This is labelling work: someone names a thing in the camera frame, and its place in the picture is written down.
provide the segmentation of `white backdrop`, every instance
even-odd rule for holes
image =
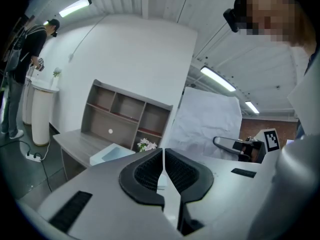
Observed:
[[[208,91],[185,88],[176,114],[168,148],[226,160],[238,156],[217,148],[214,137],[238,139],[242,115],[239,100]]]

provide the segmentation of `black headset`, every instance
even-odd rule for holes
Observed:
[[[235,10],[234,9],[227,9],[223,13],[223,17],[225,18],[226,22],[229,24],[231,30],[234,33],[237,33],[239,31],[239,27],[236,22]]]

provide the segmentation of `light blue box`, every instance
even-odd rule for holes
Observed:
[[[109,162],[126,156],[130,156],[136,152],[123,146],[112,143],[100,152],[90,157],[90,165],[95,166],[100,163]]]

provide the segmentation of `ceiling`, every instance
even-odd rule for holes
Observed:
[[[302,49],[261,43],[233,33],[223,12],[234,0],[92,0],[92,5],[68,17],[58,14],[77,0],[32,0],[26,12],[38,23],[57,18],[61,28],[105,14],[137,14],[145,19],[162,18],[198,32],[186,86],[236,96],[244,117],[257,117],[245,105],[251,101],[260,111],[258,118],[294,121],[294,110],[287,96],[301,80],[308,56]],[[230,81],[235,92],[228,92],[200,72],[207,65]]]

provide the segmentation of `white wall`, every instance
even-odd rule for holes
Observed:
[[[58,131],[81,127],[82,116],[94,79],[147,98],[173,105],[166,142],[195,47],[197,33],[182,25],[161,19],[141,19],[134,15],[109,15],[84,39],[101,18],[77,23],[58,31],[49,39],[40,57],[49,81],[56,67],[62,75],[50,122]]]

